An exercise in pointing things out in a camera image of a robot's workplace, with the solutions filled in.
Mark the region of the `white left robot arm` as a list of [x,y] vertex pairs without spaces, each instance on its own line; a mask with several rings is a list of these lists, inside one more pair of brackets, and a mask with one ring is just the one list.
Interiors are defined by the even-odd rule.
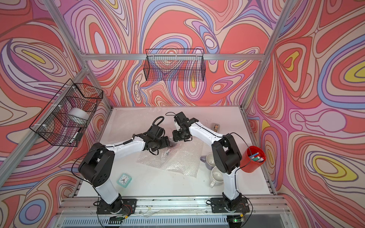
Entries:
[[147,132],[133,135],[124,142],[107,145],[95,143],[80,163],[78,171],[95,188],[101,202],[115,213],[122,208],[123,200],[110,179],[114,160],[143,151],[158,155],[159,150],[169,146],[165,130],[153,124]]

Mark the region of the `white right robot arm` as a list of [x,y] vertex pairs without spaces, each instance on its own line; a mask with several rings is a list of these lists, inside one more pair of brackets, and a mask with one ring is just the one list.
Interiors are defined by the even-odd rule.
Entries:
[[198,138],[211,147],[216,167],[223,173],[223,197],[234,201],[241,197],[236,184],[235,172],[240,167],[242,154],[231,134],[219,134],[204,126],[196,118],[189,119],[183,112],[174,115],[176,129],[173,130],[173,140],[190,141]]

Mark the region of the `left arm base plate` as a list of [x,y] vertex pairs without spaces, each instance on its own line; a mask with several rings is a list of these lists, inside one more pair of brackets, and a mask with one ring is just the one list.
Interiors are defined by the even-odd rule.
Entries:
[[93,203],[97,207],[97,214],[101,215],[127,215],[135,213],[137,199],[122,199],[115,201],[112,204],[107,204],[100,199]]

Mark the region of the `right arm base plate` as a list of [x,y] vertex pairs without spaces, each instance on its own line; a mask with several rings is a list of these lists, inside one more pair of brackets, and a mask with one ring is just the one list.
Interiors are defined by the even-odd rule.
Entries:
[[210,198],[206,201],[211,206],[212,213],[241,213],[246,214],[250,212],[248,199],[245,197],[238,197],[234,200],[228,198]]

